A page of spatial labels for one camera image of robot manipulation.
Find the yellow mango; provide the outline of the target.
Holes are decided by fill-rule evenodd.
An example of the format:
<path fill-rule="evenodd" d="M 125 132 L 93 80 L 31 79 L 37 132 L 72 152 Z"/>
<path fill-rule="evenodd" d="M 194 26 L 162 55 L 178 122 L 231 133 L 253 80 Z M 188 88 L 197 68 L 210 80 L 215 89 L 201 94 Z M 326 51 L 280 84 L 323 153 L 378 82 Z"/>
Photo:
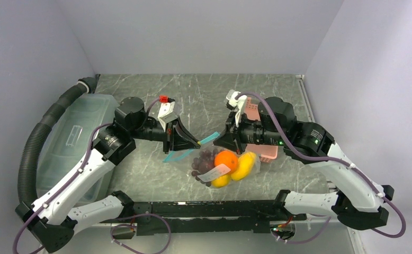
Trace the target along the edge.
<path fill-rule="evenodd" d="M 233 181 L 240 181 L 246 178 L 253 170 L 257 155 L 253 152 L 245 152 L 238 158 L 238 167 L 231 174 Z"/>

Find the yellow lemon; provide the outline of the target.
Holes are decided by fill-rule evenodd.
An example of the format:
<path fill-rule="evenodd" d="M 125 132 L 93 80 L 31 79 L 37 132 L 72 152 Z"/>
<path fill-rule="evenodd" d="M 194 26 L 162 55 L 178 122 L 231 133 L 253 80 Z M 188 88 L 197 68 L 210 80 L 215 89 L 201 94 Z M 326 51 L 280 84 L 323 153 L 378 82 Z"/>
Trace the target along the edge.
<path fill-rule="evenodd" d="M 214 188 L 222 188 L 222 187 L 227 186 L 230 182 L 231 182 L 231 176 L 228 174 L 225 174 L 213 180 L 211 182 L 211 185 Z"/>

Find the orange fruit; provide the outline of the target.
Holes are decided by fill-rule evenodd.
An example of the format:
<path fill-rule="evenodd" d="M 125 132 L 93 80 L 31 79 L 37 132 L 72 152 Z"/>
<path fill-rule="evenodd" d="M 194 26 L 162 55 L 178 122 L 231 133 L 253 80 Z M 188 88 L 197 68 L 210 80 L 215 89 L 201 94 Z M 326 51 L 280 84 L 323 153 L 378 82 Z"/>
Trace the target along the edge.
<path fill-rule="evenodd" d="M 233 152 L 224 150 L 215 156 L 214 165 L 225 165 L 230 169 L 230 174 L 232 174 L 238 168 L 238 157 Z"/>

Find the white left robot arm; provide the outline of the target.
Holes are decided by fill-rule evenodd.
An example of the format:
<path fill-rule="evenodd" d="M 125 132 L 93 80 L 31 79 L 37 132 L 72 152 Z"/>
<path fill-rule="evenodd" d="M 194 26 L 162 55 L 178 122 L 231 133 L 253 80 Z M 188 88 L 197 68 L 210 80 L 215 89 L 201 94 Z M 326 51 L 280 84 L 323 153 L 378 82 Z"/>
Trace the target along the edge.
<path fill-rule="evenodd" d="M 17 215 L 22 230 L 30 231 L 49 253 L 64 247 L 80 231 L 102 221 L 127 222 L 135 215 L 134 201 L 115 191 L 106 198 L 78 206 L 80 198 L 136 148 L 136 140 L 161 142 L 163 151 L 198 149 L 200 142 L 182 124 L 174 99 L 161 96 L 157 119 L 141 98 L 128 97 L 114 111 L 112 123 L 96 127 L 89 136 L 85 154 L 51 190 L 34 197 L 37 158 L 57 115 L 48 115 L 36 125 L 27 140 L 20 165 Z"/>

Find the clear zip top bag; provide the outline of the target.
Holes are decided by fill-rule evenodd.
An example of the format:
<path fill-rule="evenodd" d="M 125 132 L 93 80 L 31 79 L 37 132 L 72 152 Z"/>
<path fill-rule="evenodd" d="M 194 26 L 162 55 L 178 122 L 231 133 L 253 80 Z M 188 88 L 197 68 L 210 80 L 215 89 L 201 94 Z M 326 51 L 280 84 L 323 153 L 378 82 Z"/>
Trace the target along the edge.
<path fill-rule="evenodd" d="M 172 151 L 163 162 L 211 188 L 226 187 L 259 172 L 258 154 L 251 151 L 237 154 L 216 146 L 213 141 L 218 137 L 219 133 L 214 132 L 204 138 L 200 141 L 200 149 Z"/>

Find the dark red grape bunch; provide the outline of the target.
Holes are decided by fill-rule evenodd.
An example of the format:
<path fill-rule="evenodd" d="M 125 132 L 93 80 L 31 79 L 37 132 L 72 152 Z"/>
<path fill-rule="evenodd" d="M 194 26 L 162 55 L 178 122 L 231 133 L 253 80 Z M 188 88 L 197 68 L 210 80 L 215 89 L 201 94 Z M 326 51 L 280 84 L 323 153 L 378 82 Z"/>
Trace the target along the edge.
<path fill-rule="evenodd" d="M 213 182 L 204 182 L 200 176 L 203 176 L 215 167 L 214 160 L 216 155 L 222 151 L 224 151 L 224 149 L 220 148 L 201 150 L 199 154 L 193 158 L 191 176 L 194 177 L 197 182 L 207 187 L 219 188 L 219 186 L 216 186 Z"/>

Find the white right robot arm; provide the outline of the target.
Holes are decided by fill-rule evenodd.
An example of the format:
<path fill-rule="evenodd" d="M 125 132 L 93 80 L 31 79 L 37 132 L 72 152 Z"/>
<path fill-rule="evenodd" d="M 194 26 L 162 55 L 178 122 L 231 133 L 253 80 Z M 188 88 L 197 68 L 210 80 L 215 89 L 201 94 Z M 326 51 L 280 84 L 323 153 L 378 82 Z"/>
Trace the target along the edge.
<path fill-rule="evenodd" d="M 329 194 L 302 194 L 279 191 L 274 215 L 285 220 L 297 214 L 317 214 L 337 218 L 356 230 L 385 226 L 394 190 L 379 185 L 362 173 L 342 152 L 334 137 L 321 125 L 299 121 L 293 106 L 278 97 L 260 100 L 258 120 L 244 114 L 246 95 L 234 92 L 226 99 L 230 114 L 225 129 L 214 144 L 242 152 L 249 144 L 277 145 L 293 160 L 318 170 L 336 187 Z"/>

